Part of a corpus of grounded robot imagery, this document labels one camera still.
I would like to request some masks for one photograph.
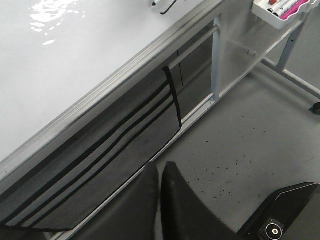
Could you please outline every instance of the gray floor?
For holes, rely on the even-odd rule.
[[[319,13],[288,65],[318,87]],[[320,182],[320,116],[309,111],[318,101],[261,64],[156,161],[159,170],[176,162],[207,207],[238,231],[275,190]],[[158,214],[158,240],[161,231]]]

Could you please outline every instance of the circular button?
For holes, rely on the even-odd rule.
[[[274,223],[266,226],[265,233],[270,240],[279,240],[282,237],[282,229]]]

